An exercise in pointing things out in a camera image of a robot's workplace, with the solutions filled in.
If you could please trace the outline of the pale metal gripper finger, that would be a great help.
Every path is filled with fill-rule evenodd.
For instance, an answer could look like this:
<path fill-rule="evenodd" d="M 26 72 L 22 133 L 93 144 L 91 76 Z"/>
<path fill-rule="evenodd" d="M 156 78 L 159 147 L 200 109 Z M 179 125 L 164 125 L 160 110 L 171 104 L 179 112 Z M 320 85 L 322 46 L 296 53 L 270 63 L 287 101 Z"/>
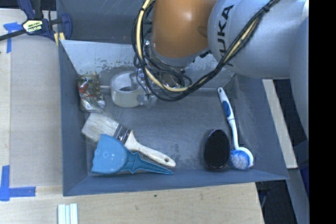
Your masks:
<path fill-rule="evenodd" d="M 139 105 L 144 105 L 147 108 L 151 108 L 156 105 L 158 98 L 152 94 L 141 94 L 137 97 Z"/>
<path fill-rule="evenodd" d="M 143 89 L 145 93 L 149 92 L 146 79 L 145 79 L 145 75 L 142 70 L 137 71 L 137 82 L 139 83 L 139 85 L 141 86 L 141 88 Z"/>

